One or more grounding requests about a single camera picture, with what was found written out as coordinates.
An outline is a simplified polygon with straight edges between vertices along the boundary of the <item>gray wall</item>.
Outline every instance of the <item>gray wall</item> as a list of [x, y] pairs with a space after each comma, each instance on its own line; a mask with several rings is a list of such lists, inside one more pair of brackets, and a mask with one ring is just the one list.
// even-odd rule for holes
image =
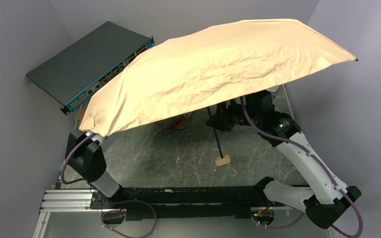
[[157, 44], [206, 27], [246, 19], [307, 23], [319, 0], [50, 0], [74, 41], [113, 21]]
[[[295, 117], [327, 165], [363, 192], [361, 237], [381, 237], [381, 0], [321, 0], [309, 25], [360, 61], [287, 85]], [[355, 232], [352, 212], [341, 222]]]
[[72, 43], [47, 0], [0, 0], [0, 238], [32, 237], [73, 119], [24, 77]]

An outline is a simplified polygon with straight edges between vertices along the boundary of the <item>marble surface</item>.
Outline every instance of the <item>marble surface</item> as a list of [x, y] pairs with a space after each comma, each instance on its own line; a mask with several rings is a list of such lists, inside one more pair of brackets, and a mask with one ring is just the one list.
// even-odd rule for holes
[[[277, 111], [290, 114], [282, 87], [273, 93], [273, 101]], [[214, 160], [220, 155], [212, 128], [205, 126], [208, 118], [206, 109], [199, 110], [184, 130], [171, 135], [165, 131], [174, 119], [111, 135], [102, 145], [107, 171], [124, 187], [254, 185], [265, 176], [289, 185], [307, 184], [283, 154], [246, 126], [217, 132], [223, 154], [230, 155], [237, 175], [227, 165], [216, 166]], [[71, 180], [79, 175], [68, 168], [65, 177]], [[84, 182], [62, 186], [84, 187], [88, 187]]]

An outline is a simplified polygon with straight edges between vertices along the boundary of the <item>floor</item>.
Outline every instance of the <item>floor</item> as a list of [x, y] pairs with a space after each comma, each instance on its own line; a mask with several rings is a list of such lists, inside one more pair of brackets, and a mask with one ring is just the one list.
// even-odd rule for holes
[[[273, 93], [273, 101], [277, 111], [290, 114], [282, 87]], [[111, 135], [102, 145], [107, 171], [123, 187], [254, 185], [265, 176], [289, 185], [307, 185], [291, 162], [250, 127], [218, 132], [231, 168], [216, 166], [214, 160], [220, 155], [212, 128], [205, 126], [208, 117], [207, 110], [199, 110], [184, 130], [171, 135], [165, 131], [174, 119]], [[65, 177], [71, 180], [79, 175], [69, 168]], [[85, 187], [84, 182], [62, 186]]]

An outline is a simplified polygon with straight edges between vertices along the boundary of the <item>wrinkled fabric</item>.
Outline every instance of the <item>wrinkled fabric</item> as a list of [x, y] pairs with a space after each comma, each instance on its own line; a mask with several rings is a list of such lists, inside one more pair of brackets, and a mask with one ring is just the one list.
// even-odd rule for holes
[[93, 95], [79, 129], [109, 136], [355, 59], [294, 19], [212, 26], [137, 56]]

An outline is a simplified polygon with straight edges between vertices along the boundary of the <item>table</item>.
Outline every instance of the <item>table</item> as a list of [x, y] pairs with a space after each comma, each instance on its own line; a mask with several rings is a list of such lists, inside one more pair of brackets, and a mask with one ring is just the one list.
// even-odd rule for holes
[[[283, 86], [273, 93], [277, 111], [291, 114]], [[218, 132], [224, 155], [230, 155], [234, 176], [227, 165], [216, 166], [219, 157], [212, 128], [205, 126], [207, 110], [199, 110], [184, 130], [166, 135], [175, 119], [167, 119], [107, 138], [102, 149], [107, 171], [123, 187], [183, 187], [254, 185], [265, 176], [289, 185], [307, 185], [304, 178], [277, 149], [254, 129], [236, 125], [231, 132]], [[68, 168], [66, 179], [79, 175]], [[87, 188], [84, 182], [62, 188]]]

